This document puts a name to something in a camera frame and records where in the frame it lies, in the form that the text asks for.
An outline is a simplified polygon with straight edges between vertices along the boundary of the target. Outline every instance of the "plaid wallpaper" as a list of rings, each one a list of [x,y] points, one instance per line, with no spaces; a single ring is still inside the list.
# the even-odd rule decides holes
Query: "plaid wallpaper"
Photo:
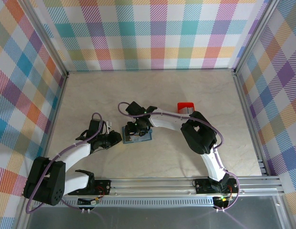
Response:
[[[0,229],[11,228],[63,77],[17,0],[0,0]]]
[[[243,55],[243,52],[244,52],[246,46],[248,45],[248,42],[249,42],[249,40],[250,40],[250,38],[251,38],[254,30],[256,29],[256,26],[258,25],[258,22],[259,22],[259,20],[260,20],[260,18],[262,16],[264,10],[266,9],[269,1],[270,0],[264,0],[262,6],[260,8],[260,10],[258,11],[258,14],[257,14],[256,18],[255,18],[255,20],[254,20],[254,22],[253,22],[253,24],[252,24],[252,26],[251,26],[248,34],[247,34],[245,40],[243,41],[243,45],[242,45],[241,49],[239,50],[239,52],[237,54],[237,58],[235,59],[234,64],[233,64],[233,67],[232,67],[233,69],[236,68],[236,66],[237,66],[237,64],[238,64],[241,56]]]
[[[251,25],[258,21],[267,1],[31,3],[67,68],[90,71],[226,68],[230,62],[232,66],[242,48],[241,39],[248,41]]]
[[[296,219],[296,0],[281,0],[240,78],[269,167]]]

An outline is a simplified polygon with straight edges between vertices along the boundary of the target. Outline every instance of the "purple cable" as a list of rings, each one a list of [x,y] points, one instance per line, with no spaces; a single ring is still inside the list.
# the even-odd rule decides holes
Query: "purple cable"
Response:
[[[224,172],[228,173],[229,175],[231,175],[232,177],[235,178],[236,183],[237,183],[237,187],[238,187],[238,191],[237,191],[236,198],[235,198],[235,200],[234,200],[229,206],[227,206],[226,208],[223,208],[223,209],[220,208],[220,207],[218,207],[218,206],[215,206],[216,208],[221,209],[221,210],[224,211],[224,210],[226,210],[226,209],[229,209],[230,207],[232,207],[232,206],[236,203],[236,201],[237,201],[237,199],[238,199],[238,197],[239,197],[240,183],[239,183],[239,179],[238,179],[238,177],[237,177],[234,173],[229,172],[228,170],[224,169],[224,168],[221,166],[221,164],[220,164],[220,162],[219,162],[219,158],[218,158],[217,154],[215,153],[215,151],[214,151],[214,154],[215,154],[216,161],[217,161],[218,165],[220,166],[220,168],[222,168]]]
[[[200,119],[198,119],[198,118],[193,118],[193,117],[181,117],[181,116],[179,116],[179,115],[168,114],[168,113],[161,113],[161,112],[151,112],[151,113],[145,113],[145,114],[142,114],[142,115],[141,115],[141,114],[139,114],[139,115],[129,115],[129,114],[125,114],[125,113],[123,113],[123,112],[120,110],[120,105],[121,105],[121,104],[126,104],[126,105],[130,105],[130,104],[127,103],[127,102],[120,102],[120,103],[118,104],[118,111],[119,111],[122,115],[127,116],[127,117],[131,117],[131,118],[139,118],[139,117],[143,117],[143,116],[146,116],[146,115],[167,115],[167,116],[175,117],[175,118],[179,118],[179,119],[182,118],[182,119],[190,119],[190,120],[193,120],[193,121],[197,121],[197,122],[199,122],[199,123],[202,123],[202,124],[206,125],[207,127],[209,127],[210,129],[212,129],[213,131],[215,131],[215,132],[219,135],[219,137],[221,138],[221,142],[219,143],[219,145],[217,145],[217,146],[214,147],[214,154],[215,154],[216,161],[217,161],[219,167],[222,168],[222,169],[224,170],[224,172],[228,173],[229,175],[231,175],[232,177],[234,177],[234,178],[236,179],[236,183],[237,183],[237,186],[238,186],[237,196],[236,196],[235,200],[232,202],[232,204],[230,204],[229,206],[227,206],[227,207],[224,208],[224,209],[222,209],[222,208],[220,208],[220,207],[218,207],[218,206],[215,206],[215,207],[218,208],[218,209],[221,209],[221,210],[226,210],[226,209],[229,209],[230,207],[232,207],[232,206],[236,203],[236,201],[237,201],[237,199],[238,199],[238,197],[239,197],[239,190],[240,190],[240,184],[239,184],[238,177],[237,177],[234,173],[231,173],[231,172],[225,170],[225,169],[222,167],[222,165],[220,164],[219,158],[218,158],[217,154],[215,153],[215,150],[216,150],[217,148],[219,148],[220,146],[222,146],[223,143],[224,143],[223,136],[222,136],[222,134],[219,132],[219,130],[217,130],[217,129],[216,129],[215,127],[213,127],[211,124],[209,124],[209,123],[207,123],[207,122],[205,122],[205,121],[203,121],[203,120],[200,120]]]
[[[92,119],[93,119],[94,115],[96,115],[96,114],[99,115],[99,118],[100,118],[99,129],[97,130],[97,132],[96,132],[94,135],[92,135],[90,138],[88,138],[88,139],[86,139],[86,140],[84,140],[84,141],[78,142],[78,143],[76,143],[76,144],[74,144],[74,145],[71,145],[71,146],[67,147],[66,149],[62,150],[60,153],[58,153],[58,154],[57,154],[57,155],[56,155],[56,156],[50,161],[50,163],[48,163],[48,165],[46,166],[45,170],[43,171],[43,173],[42,173],[42,175],[41,175],[41,177],[40,177],[40,180],[38,181],[36,187],[34,188],[32,194],[31,194],[31,196],[29,197],[29,200],[28,200],[27,205],[26,205],[26,213],[27,213],[27,214],[31,214],[31,213],[35,212],[36,210],[38,210],[38,209],[43,205],[43,203],[42,203],[42,204],[40,204],[38,207],[36,207],[35,209],[33,209],[33,210],[31,210],[31,211],[29,210],[29,208],[30,208],[30,204],[32,203],[32,200],[33,200],[34,195],[37,193],[38,188],[40,187],[40,185],[41,185],[41,183],[42,183],[42,181],[43,181],[43,179],[44,179],[44,176],[46,175],[46,173],[47,173],[47,171],[49,170],[49,168],[51,167],[51,165],[55,162],[55,160],[57,160],[59,157],[61,157],[64,153],[66,153],[66,152],[69,151],[70,149],[72,149],[72,148],[74,148],[74,147],[77,147],[78,145],[84,144],[84,143],[86,143],[87,141],[90,141],[91,139],[93,139],[94,137],[96,137],[96,135],[100,132],[103,121],[102,121],[102,117],[101,117],[101,115],[100,115],[98,112],[95,112],[95,113],[92,114]]]
[[[190,119],[190,120],[193,120],[193,121],[197,121],[197,122],[199,122],[199,123],[202,123],[202,124],[204,124],[204,125],[206,125],[207,127],[209,127],[210,129],[212,129],[213,131],[215,131],[218,135],[219,135],[219,137],[220,137],[220,139],[221,139],[221,142],[219,143],[219,145],[217,145],[216,147],[215,147],[215,149],[217,149],[218,147],[220,147],[220,146],[222,146],[223,145],[223,141],[224,141],[224,139],[223,139],[223,136],[222,136],[222,134],[219,132],[219,130],[217,130],[215,127],[213,127],[211,124],[209,124],[209,123],[207,123],[207,122],[205,122],[205,121],[203,121],[203,120],[200,120],[200,119],[198,119],[198,118],[193,118],[193,117],[183,117],[183,116],[180,116],[180,115],[174,115],[174,114],[168,114],[168,113],[161,113],[161,112],[151,112],[151,113],[145,113],[145,114],[139,114],[139,115],[129,115],[129,114],[125,114],[125,113],[123,113],[121,110],[120,110],[120,105],[121,104],[127,104],[127,105],[130,105],[129,103],[127,103],[127,102],[120,102],[119,104],[118,104],[118,111],[122,114],[122,115],[124,115],[124,116],[127,116],[127,117],[131,117],[131,118],[140,118],[140,117],[143,117],[143,116],[146,116],[146,115],[166,115],[166,116],[170,116],[170,117],[175,117],[175,118],[178,118],[178,119]]]

